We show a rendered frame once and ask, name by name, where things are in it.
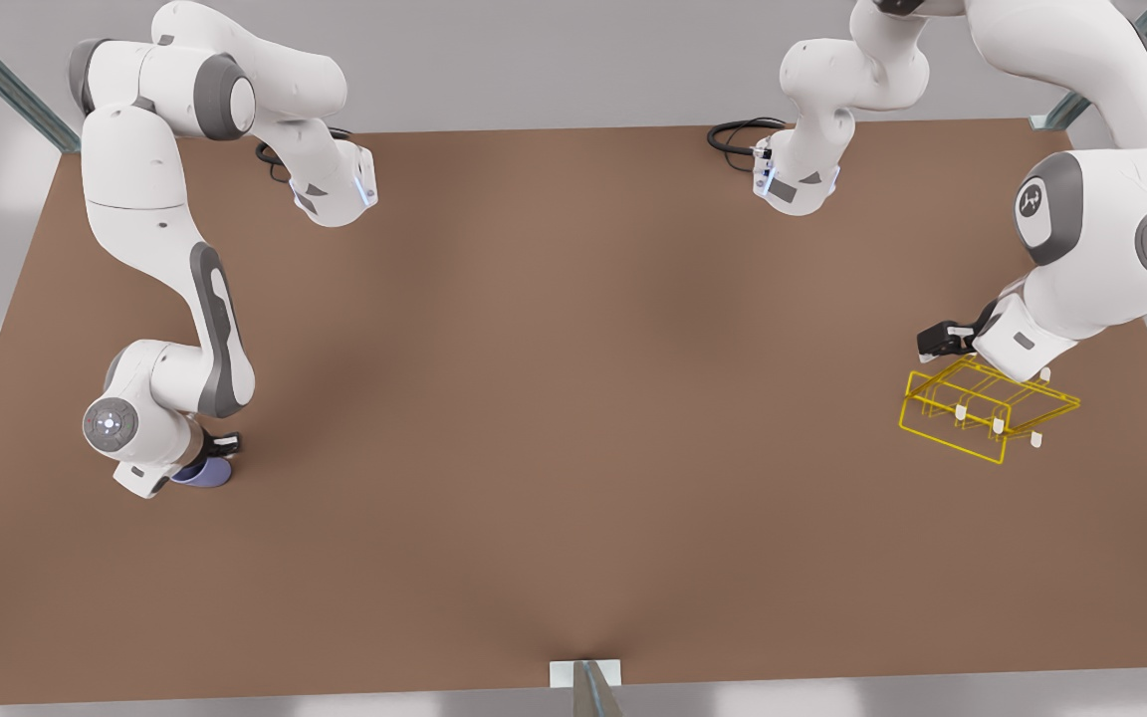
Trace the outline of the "purple cup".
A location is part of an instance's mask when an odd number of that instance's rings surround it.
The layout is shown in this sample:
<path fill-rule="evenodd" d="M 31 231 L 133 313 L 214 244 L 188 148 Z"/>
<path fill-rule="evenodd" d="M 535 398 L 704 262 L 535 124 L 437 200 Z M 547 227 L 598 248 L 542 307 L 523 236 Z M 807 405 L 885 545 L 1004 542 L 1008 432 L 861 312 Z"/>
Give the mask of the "purple cup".
<path fill-rule="evenodd" d="M 227 484 L 232 475 L 229 460 L 210 455 L 194 466 L 187 466 L 171 477 L 173 484 L 192 488 L 219 488 Z"/>

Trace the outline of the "silver frame post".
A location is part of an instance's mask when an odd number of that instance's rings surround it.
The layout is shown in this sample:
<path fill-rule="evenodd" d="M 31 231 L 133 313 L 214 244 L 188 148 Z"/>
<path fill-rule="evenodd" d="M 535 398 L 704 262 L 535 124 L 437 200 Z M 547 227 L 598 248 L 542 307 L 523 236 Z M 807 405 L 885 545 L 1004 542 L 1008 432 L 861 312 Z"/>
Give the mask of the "silver frame post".
<path fill-rule="evenodd" d="M 1062 131 L 1098 102 L 1103 104 L 1110 83 L 1139 73 L 1128 70 L 1128 60 L 1147 65 L 1147 0 L 1137 18 L 1128 15 L 1111 0 L 1064 0 L 1047 3 L 1047 22 L 1064 20 L 1066 31 L 1047 46 L 1037 33 L 1032 49 L 1046 50 L 1046 67 L 1022 67 L 1019 73 L 1066 88 L 1047 114 L 1030 118 L 1033 131 Z"/>
<path fill-rule="evenodd" d="M 19 115 L 19 118 L 36 128 L 61 153 L 81 151 L 81 140 L 69 127 L 67 122 L 36 95 L 26 83 L 19 81 L 17 75 L 0 60 L 0 99 L 6 106 Z"/>
<path fill-rule="evenodd" d="M 574 717 L 624 717 L 612 691 L 622 685 L 621 675 L 619 658 L 548 663 L 551 688 L 571 689 Z"/>

